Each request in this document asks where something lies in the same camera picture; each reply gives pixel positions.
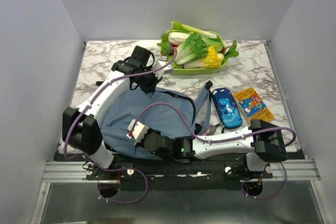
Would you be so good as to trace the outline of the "blue student backpack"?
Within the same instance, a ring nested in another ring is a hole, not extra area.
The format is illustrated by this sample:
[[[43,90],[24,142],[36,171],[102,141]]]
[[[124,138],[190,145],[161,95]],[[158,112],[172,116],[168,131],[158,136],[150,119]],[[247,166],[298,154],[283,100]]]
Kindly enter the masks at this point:
[[[134,140],[127,137],[128,125],[148,105],[156,105],[141,115],[140,122],[154,130],[159,130],[170,138],[189,136],[183,123],[189,124],[195,134],[208,131],[211,116],[209,97],[212,82],[205,83],[196,100],[177,91],[156,87],[153,93],[146,94],[140,88],[124,91],[108,108],[100,123],[104,143],[128,157],[157,159],[141,147],[135,147]]]

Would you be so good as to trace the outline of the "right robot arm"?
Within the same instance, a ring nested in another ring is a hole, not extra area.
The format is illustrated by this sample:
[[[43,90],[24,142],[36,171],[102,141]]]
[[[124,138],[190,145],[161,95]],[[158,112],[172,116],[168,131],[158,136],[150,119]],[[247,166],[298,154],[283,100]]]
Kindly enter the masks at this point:
[[[250,126],[236,132],[211,136],[182,136],[170,138],[141,122],[133,120],[128,137],[135,146],[142,147],[165,161],[187,164],[194,159],[204,160],[222,154],[244,153],[242,173],[249,178],[265,170],[268,163],[288,159],[286,145],[279,127],[263,120],[251,120]]]

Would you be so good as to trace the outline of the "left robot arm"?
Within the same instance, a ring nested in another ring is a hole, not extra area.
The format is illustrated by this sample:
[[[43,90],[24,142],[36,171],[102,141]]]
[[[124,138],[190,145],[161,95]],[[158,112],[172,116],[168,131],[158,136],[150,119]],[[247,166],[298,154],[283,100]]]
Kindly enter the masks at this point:
[[[172,67],[165,61],[153,60],[154,54],[136,46],[130,57],[112,65],[105,81],[77,108],[68,107],[62,115],[62,140],[65,146],[81,150],[99,165],[98,173],[104,179],[116,175],[114,156],[106,149],[99,124],[108,108],[127,89],[135,84],[144,92],[154,91],[166,70]]]

